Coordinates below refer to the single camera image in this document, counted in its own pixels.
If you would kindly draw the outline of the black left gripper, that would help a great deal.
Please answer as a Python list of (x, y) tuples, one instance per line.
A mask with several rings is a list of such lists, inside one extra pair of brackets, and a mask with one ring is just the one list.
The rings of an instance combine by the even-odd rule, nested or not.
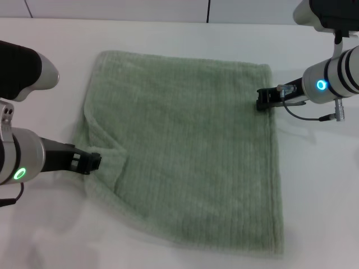
[(101, 155), (76, 149), (74, 145), (40, 138), (44, 146), (45, 161), (41, 172), (72, 171), (89, 175), (99, 169)]

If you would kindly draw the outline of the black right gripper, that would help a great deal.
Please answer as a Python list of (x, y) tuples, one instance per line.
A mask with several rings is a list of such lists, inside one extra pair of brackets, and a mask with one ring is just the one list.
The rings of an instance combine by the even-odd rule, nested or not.
[(264, 102), (260, 99), (275, 99), (279, 92), (280, 98), (283, 98), (286, 105), (301, 106), (306, 104), (306, 95), (302, 87), (302, 78), (298, 78), (287, 84), (277, 85), (277, 87), (258, 89), (258, 99), (256, 101), (257, 111), (266, 111), (277, 107), (278, 103)]

